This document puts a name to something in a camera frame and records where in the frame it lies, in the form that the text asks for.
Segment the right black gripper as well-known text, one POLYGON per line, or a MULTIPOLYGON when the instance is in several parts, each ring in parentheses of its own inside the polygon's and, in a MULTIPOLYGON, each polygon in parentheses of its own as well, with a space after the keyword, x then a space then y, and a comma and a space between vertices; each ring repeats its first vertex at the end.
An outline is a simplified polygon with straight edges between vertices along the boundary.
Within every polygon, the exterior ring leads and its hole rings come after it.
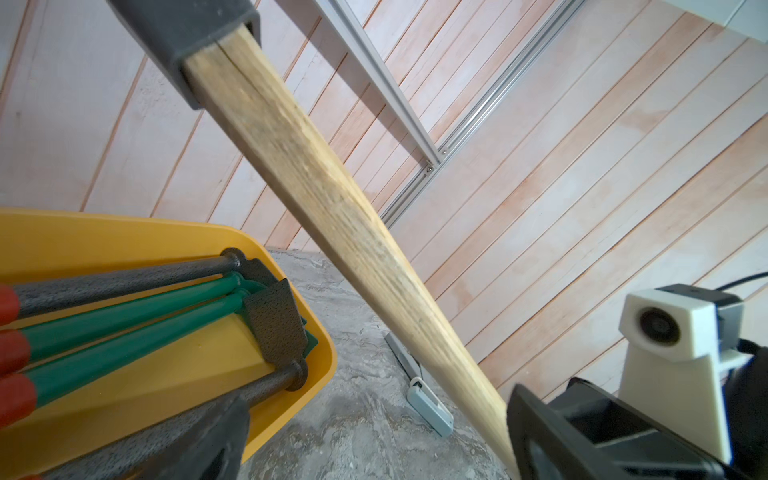
POLYGON ((706 468, 708 459, 614 395, 574 378, 548 403, 620 468, 706 468))

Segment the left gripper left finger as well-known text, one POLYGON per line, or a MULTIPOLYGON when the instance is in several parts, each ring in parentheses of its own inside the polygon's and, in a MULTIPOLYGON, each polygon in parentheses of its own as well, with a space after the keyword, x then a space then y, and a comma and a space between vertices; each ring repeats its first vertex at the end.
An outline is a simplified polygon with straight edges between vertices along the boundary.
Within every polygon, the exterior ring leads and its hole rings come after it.
POLYGON ((130 479, 234 479, 249 431, 248 404, 230 393, 144 430, 130 479))

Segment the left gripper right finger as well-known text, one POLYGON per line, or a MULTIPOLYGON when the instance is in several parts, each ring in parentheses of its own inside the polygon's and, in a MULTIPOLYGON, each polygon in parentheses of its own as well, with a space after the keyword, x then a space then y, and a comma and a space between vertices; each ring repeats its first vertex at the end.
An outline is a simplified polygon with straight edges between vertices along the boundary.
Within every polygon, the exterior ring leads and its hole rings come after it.
POLYGON ((507 426, 522 479, 724 479, 726 467, 708 459, 706 468, 620 468, 593 447, 562 416, 522 384, 514 387, 507 426))

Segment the green hoe red grip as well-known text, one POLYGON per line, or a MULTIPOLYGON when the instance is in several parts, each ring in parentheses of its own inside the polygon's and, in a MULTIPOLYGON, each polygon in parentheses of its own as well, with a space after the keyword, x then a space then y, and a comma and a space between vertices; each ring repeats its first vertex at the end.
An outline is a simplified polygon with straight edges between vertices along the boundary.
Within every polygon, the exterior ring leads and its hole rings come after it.
POLYGON ((296 311, 291 288, 278 283, 255 293, 238 289, 219 300, 174 315, 114 339, 49 361, 1 379, 1 426, 12 425, 35 410, 64 397, 130 363, 235 312, 251 322, 262 355, 267 355, 264 336, 267 318, 257 307, 290 306, 296 311))
POLYGON ((75 347, 123 332, 187 307, 242 288, 255 293, 265 285, 230 273, 222 278, 140 299, 1 332, 1 373, 19 371, 75 347))

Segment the grey speckled hoe red grip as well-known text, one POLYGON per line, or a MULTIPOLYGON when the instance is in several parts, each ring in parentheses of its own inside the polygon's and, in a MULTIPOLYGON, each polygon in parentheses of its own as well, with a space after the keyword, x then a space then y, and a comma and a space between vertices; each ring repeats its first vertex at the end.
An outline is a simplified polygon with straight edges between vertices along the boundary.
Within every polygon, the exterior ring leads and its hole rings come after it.
POLYGON ((157 266, 1 287, 1 324, 186 281, 238 272, 270 286, 277 277, 259 259, 230 247, 220 255, 157 266))

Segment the yellow plastic storage box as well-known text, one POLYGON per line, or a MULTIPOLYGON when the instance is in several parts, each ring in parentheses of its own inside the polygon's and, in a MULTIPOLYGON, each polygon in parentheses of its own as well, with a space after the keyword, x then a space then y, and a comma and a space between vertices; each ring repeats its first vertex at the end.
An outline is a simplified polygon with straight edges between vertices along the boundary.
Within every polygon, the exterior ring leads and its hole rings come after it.
MULTIPOLYGON (((19 208, 1 212, 5 285, 210 257, 228 247, 282 276, 256 240, 226 226, 19 208)), ((245 322, 229 315, 4 428, 1 475, 41 475, 270 371, 245 322)))

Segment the wooden handle pick hammer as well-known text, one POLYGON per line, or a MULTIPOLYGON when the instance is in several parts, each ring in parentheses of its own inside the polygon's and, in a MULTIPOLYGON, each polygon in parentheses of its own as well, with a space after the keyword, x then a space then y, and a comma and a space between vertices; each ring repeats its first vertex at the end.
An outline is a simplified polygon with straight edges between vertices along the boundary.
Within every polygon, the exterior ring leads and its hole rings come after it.
POLYGON ((261 49, 253 4, 114 1, 111 9, 188 104, 217 122, 517 476, 506 402, 261 49))

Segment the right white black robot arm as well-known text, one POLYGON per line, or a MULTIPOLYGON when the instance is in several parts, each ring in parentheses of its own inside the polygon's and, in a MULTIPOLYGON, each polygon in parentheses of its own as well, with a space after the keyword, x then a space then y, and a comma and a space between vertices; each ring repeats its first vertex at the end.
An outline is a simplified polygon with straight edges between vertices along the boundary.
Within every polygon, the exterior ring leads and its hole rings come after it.
POLYGON ((763 479, 767 349, 741 334, 732 284, 672 284, 625 300, 619 390, 574 378, 530 442, 544 479, 763 479))

